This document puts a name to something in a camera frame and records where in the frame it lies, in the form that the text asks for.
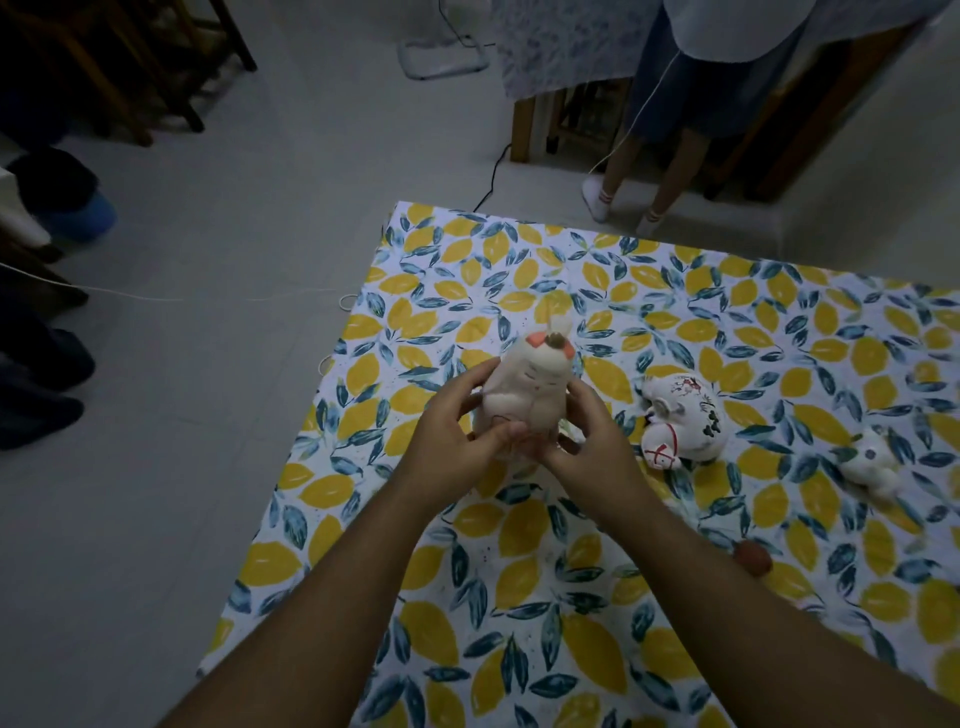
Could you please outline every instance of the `hand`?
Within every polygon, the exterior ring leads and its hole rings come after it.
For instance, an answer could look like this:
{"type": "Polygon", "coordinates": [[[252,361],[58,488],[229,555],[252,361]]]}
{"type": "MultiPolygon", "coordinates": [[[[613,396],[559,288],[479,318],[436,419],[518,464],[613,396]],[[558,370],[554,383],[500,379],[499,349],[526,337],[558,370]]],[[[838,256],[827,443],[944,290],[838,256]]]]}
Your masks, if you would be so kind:
{"type": "Polygon", "coordinates": [[[653,493],[634,458],[633,446],[593,388],[574,378],[567,385],[566,418],[587,440],[578,445],[566,435],[559,442],[525,440],[520,449],[539,461],[587,514],[603,525],[626,501],[653,493]]]}
{"type": "Polygon", "coordinates": [[[525,423],[502,423],[479,437],[465,435],[459,420],[483,401],[474,387],[487,381],[499,357],[488,359],[447,382],[427,404],[395,478],[421,497],[430,517],[479,482],[491,459],[527,434],[525,423]]]}

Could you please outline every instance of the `rabbit ear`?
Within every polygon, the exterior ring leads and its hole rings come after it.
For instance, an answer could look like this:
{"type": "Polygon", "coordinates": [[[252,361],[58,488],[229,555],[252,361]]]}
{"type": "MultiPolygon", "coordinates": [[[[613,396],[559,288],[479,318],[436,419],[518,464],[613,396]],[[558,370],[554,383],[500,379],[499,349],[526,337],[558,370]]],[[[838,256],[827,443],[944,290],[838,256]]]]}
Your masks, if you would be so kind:
{"type": "Polygon", "coordinates": [[[549,323],[547,323],[547,331],[557,331],[564,336],[569,336],[572,330],[573,322],[570,321],[569,316],[551,316],[549,323]]]}

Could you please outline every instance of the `ceramic cat figurine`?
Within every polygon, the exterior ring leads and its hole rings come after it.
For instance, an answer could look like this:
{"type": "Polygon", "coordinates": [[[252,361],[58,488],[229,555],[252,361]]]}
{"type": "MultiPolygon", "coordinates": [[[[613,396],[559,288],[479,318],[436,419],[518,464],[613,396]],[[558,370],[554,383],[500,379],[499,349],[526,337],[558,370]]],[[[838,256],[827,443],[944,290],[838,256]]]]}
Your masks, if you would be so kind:
{"type": "Polygon", "coordinates": [[[500,419],[525,422],[531,432],[555,436],[566,415],[566,384],[576,351],[567,338],[572,324],[551,317],[546,331],[517,339],[483,386],[483,405],[474,430],[479,434],[500,419]]]}
{"type": "Polygon", "coordinates": [[[681,458],[712,460],[723,452],[732,426],[706,381],[694,374],[648,376],[640,394],[651,405],[640,439],[651,468],[675,470],[681,458]]]}
{"type": "Polygon", "coordinates": [[[844,448],[837,467],[851,483],[862,485],[883,500],[892,500],[900,489],[899,464],[883,436],[868,427],[853,438],[853,447],[844,448]]]}

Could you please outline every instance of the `white cable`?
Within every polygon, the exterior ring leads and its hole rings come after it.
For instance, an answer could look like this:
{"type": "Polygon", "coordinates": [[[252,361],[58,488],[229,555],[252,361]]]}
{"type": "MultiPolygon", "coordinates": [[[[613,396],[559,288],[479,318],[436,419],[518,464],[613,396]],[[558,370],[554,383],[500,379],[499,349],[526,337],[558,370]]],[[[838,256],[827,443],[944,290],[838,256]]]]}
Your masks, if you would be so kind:
{"type": "Polygon", "coordinates": [[[593,174],[593,170],[594,170],[594,169],[596,169],[596,168],[599,167],[601,164],[603,164],[605,161],[607,161],[607,159],[609,159],[610,157],[612,157],[612,156],[613,156],[613,153],[620,148],[620,145],[623,144],[624,141],[626,141],[627,137],[630,135],[630,132],[632,132],[632,131],[634,130],[634,125],[636,124],[637,119],[640,118],[640,115],[643,113],[643,110],[647,108],[647,104],[650,103],[650,99],[652,99],[652,98],[654,97],[654,94],[657,93],[657,89],[660,88],[660,84],[662,84],[662,83],[663,83],[663,79],[666,78],[666,74],[667,74],[667,72],[670,70],[670,66],[673,65],[673,61],[675,61],[675,60],[677,59],[677,56],[679,56],[679,55],[680,55],[680,51],[677,51],[677,53],[674,55],[674,57],[673,57],[672,59],[670,59],[670,62],[666,65],[666,68],[663,69],[663,75],[660,76],[660,80],[657,81],[657,85],[654,86],[654,90],[652,90],[652,91],[650,92],[650,95],[647,96],[647,100],[643,102],[643,106],[640,107],[640,111],[638,111],[638,112],[636,113],[636,116],[634,117],[634,122],[633,122],[633,124],[630,125],[630,129],[628,129],[628,130],[627,130],[627,133],[625,133],[622,137],[620,137],[620,141],[618,141],[618,142],[616,143],[616,146],[613,147],[613,148],[610,150],[610,153],[609,153],[608,155],[606,155],[604,158],[602,158],[600,161],[598,161],[596,164],[594,164],[594,165],[590,168],[590,171],[587,172],[587,176],[588,176],[588,177],[593,174]]]}
{"type": "MultiPolygon", "coordinates": [[[[99,291],[101,293],[112,293],[115,296],[123,296],[128,299],[137,299],[138,301],[156,301],[161,303],[176,303],[176,302],[185,302],[190,301],[191,299],[158,299],[152,296],[137,296],[134,293],[124,293],[123,291],[114,291],[109,288],[98,288],[94,285],[79,285],[77,283],[61,283],[58,280],[49,280],[41,278],[40,276],[35,276],[32,273],[27,273],[26,271],[21,271],[19,268],[14,268],[11,265],[6,263],[0,263],[0,266],[7,268],[9,270],[19,273],[21,276],[26,276],[27,278],[32,278],[39,280],[43,283],[49,283],[50,285],[60,285],[64,288],[80,288],[83,291],[99,291]]],[[[278,293],[275,296],[267,296],[261,299],[216,299],[216,298],[205,298],[205,299],[193,299],[194,301],[272,301],[273,299],[282,299],[288,296],[299,296],[304,293],[331,293],[336,292],[336,288],[298,288],[296,291],[287,291],[286,293],[278,293]]]]}

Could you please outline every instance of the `small brown ball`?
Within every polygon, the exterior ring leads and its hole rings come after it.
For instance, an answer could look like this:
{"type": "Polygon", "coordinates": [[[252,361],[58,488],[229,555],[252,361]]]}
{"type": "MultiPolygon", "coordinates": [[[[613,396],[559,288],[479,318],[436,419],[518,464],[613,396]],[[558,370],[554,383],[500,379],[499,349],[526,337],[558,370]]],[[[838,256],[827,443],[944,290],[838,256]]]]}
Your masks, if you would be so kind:
{"type": "Polygon", "coordinates": [[[768,573],[774,566],[767,549],[756,541],[741,541],[736,544],[733,547],[733,560],[755,578],[768,573]]]}

